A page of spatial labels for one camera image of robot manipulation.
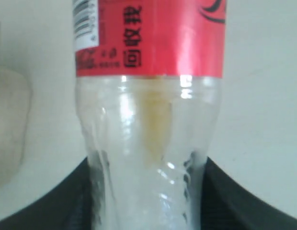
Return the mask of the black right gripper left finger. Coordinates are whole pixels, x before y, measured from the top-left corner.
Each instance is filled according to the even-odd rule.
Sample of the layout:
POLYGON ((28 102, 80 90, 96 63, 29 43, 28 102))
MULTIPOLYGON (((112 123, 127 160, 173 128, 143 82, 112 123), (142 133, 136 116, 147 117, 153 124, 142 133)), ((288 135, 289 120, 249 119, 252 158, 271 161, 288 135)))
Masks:
POLYGON ((84 159, 46 195, 0 220, 0 230, 90 230, 91 183, 84 159))

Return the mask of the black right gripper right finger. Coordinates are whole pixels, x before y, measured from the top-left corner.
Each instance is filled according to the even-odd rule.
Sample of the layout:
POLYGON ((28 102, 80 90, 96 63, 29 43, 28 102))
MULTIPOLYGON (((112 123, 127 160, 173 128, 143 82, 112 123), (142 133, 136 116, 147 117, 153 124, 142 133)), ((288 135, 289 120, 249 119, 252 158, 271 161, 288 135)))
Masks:
POLYGON ((297 219, 263 202, 207 160, 201 202, 204 230, 297 230, 297 219))

